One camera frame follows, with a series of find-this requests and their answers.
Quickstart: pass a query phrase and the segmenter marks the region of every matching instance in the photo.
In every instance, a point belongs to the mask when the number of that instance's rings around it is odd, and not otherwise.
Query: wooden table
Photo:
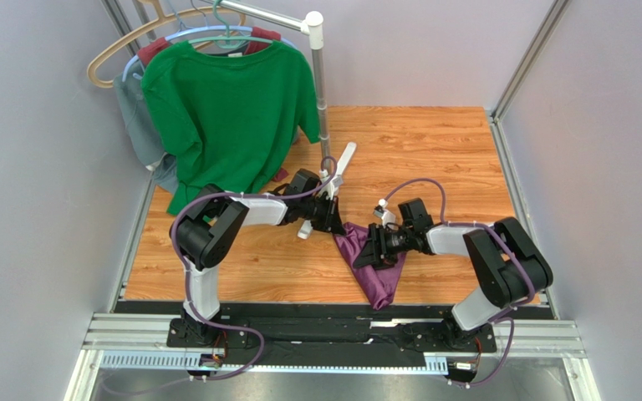
[[[450,221],[494,222],[512,216],[507,186],[484,109],[333,107],[329,110],[332,151],[358,144],[344,174],[339,206],[343,221],[361,226],[378,222],[378,200],[416,177],[440,181],[447,191]],[[318,145],[295,144],[283,167],[317,171]],[[271,183],[272,189],[279,183]],[[397,204],[421,197],[438,221],[441,193],[430,184],[408,186],[393,197]],[[145,221],[126,299],[183,299],[183,272],[168,230],[165,210],[171,194],[156,188]],[[245,302],[367,302],[331,236],[314,232],[296,237],[301,222],[251,226],[241,230],[220,266],[219,297]],[[468,259],[408,255],[395,303],[454,303],[476,287]]]

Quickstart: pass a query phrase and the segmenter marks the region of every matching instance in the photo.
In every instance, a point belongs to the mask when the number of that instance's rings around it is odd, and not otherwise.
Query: green hanger
[[[253,41],[253,42],[262,42],[262,43],[272,43],[272,40],[265,39],[265,38],[254,38],[252,36],[246,36],[244,38],[240,37],[233,37],[232,33],[230,32],[230,24],[225,21],[224,18],[220,16],[220,14],[217,12],[217,5],[221,2],[222,0],[215,0],[215,3],[212,4],[212,13],[215,15],[215,18],[219,20],[221,23],[225,25],[225,36],[213,36],[209,38],[199,38],[199,39],[192,39],[189,43],[194,44],[194,43],[200,43],[200,42],[215,42],[218,48],[239,48],[241,46],[242,41]]]

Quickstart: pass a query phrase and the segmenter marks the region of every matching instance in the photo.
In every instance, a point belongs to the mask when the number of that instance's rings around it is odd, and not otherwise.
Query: folded purple shirt
[[[370,265],[353,268],[353,261],[360,254],[365,239],[368,238],[368,229],[353,223],[345,223],[344,228],[346,236],[334,236],[341,256],[348,263],[373,309],[377,311],[387,307],[395,298],[395,290],[398,288],[400,273],[405,264],[405,252],[398,254],[398,262],[387,269],[375,270]]]

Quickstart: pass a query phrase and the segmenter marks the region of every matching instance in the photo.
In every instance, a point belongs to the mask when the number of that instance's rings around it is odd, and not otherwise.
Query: white wall
[[[642,2],[572,2],[503,127],[603,399],[642,399]]]
[[[147,182],[85,76],[116,37],[97,1],[0,2],[0,400],[60,400],[113,290]]]
[[[133,3],[119,0],[131,25]],[[207,4],[197,0],[199,7]],[[166,0],[161,0],[168,10]],[[178,10],[190,0],[171,0]],[[496,106],[551,0],[249,0],[303,19],[324,15],[329,104]],[[308,56],[300,33],[264,22]]]

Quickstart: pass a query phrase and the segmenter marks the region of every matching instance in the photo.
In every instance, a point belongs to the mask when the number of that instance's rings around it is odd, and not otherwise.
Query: t-shirt
[[[141,85],[163,146],[177,157],[180,184],[168,213],[210,183],[259,191],[281,167],[298,126],[318,142],[311,69],[280,42],[238,57],[177,43],[150,61]]]

